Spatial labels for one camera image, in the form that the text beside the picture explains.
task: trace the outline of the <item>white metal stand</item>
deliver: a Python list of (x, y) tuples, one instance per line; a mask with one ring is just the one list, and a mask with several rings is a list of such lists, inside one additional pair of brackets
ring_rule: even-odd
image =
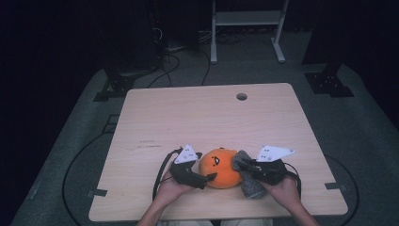
[(285, 57), (279, 47), (279, 37), (284, 24), (285, 15), (289, 0), (284, 1), (282, 10), (270, 11), (228, 11), (216, 12), (215, 0), (212, 9), (212, 42), (211, 62), (217, 63), (216, 53), (216, 27), (220, 25), (266, 25), (276, 24), (278, 26), (276, 37), (272, 38), (273, 48), (276, 52), (279, 63), (285, 62)]

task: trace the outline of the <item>gray carpet floor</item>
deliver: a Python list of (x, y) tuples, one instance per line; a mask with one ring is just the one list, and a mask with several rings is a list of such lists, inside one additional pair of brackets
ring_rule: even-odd
[[(313, 94), (304, 73), (320, 72), (324, 65), (301, 65), (311, 33), (282, 33), (284, 64), (277, 62), (271, 35), (252, 34), (235, 44), (219, 44), (218, 63), (210, 66), (204, 86), (291, 84), (321, 149), (329, 156), (327, 162), (342, 186), (349, 207), (343, 216), (317, 219), (323, 225), (342, 225), (355, 214), (347, 225), (396, 225), (399, 222), (397, 129), (363, 86), (359, 75), (344, 65), (338, 76), (355, 97)], [(208, 43), (200, 48), (209, 55)], [(170, 79), (163, 76), (151, 88), (200, 86), (208, 68), (206, 55), (193, 50), (173, 55), (180, 60), (179, 66), (169, 74)], [(166, 71), (178, 63), (172, 56), (166, 56), (164, 61)], [(162, 73), (159, 70), (138, 78), (134, 89), (146, 89)], [(113, 115), (120, 113), (124, 101), (110, 98), (106, 102), (93, 102), (105, 81), (103, 70), (93, 74), (12, 225), (135, 225), (134, 222), (95, 223), (88, 219), (92, 191), (97, 187), (112, 140), (112, 133), (103, 133), (103, 129), (112, 130), (118, 121), (118, 116)], [(63, 202), (63, 189), (68, 208)], [(295, 225), (295, 222), (291, 218), (276, 218), (274, 225)]]

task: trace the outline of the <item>table top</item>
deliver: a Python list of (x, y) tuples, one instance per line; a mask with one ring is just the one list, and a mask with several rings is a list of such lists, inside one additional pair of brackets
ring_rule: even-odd
[[(130, 90), (97, 187), (107, 193), (94, 197), (89, 218), (139, 220), (165, 157), (186, 144), (203, 154), (223, 147), (253, 158), (264, 144), (293, 149), (282, 160), (297, 169), (309, 212), (347, 212), (341, 191), (326, 189), (335, 179), (291, 85), (255, 84)], [(207, 186), (182, 195), (161, 219), (282, 216), (289, 213), (269, 195), (250, 200), (240, 186)]]

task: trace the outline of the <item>dark background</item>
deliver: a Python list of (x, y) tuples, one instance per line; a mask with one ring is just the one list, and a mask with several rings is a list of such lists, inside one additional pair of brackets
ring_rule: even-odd
[[(217, 2), (226, 10), (279, 7)], [(339, 56), (398, 126), (398, 11), (391, 0), (291, 0), (284, 29), (314, 28), (304, 64)], [(0, 23), (0, 223), (9, 224), (91, 76), (109, 59), (158, 66), (150, 24), (193, 44), (193, 32), (210, 29), (211, 1), (5, 0)]]

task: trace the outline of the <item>orange ball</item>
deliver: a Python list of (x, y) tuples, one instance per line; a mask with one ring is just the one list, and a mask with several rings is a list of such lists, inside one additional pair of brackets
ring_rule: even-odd
[(241, 176), (238, 171), (232, 168), (231, 162), (237, 151), (228, 149), (214, 149), (204, 155), (199, 162), (199, 174), (206, 176), (217, 173), (213, 181), (207, 183), (214, 188), (229, 188), (238, 185), (241, 182)]

